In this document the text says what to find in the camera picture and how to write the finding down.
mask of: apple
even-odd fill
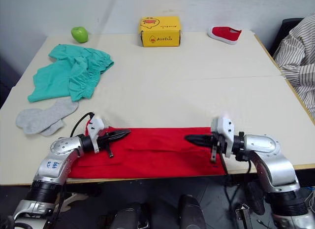
[[[89,39],[89,34],[87,30],[80,26],[80,27],[74,27],[71,30],[72,37],[79,43],[85,43]]]

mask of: cardboard box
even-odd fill
[[[174,47],[181,42],[178,16],[142,17],[139,26],[144,47]]]

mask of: striped shirt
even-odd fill
[[[315,13],[289,32],[274,59],[315,119]]]

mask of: red shoe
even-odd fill
[[[230,27],[212,27],[209,28],[208,35],[211,38],[220,40],[228,44],[236,44],[242,31],[237,31]]]

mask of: red cloth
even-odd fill
[[[150,178],[224,175],[220,155],[210,162],[210,149],[184,140],[188,134],[206,134],[202,128],[128,128],[131,133],[110,144],[106,151],[86,153],[76,161],[69,177]]]

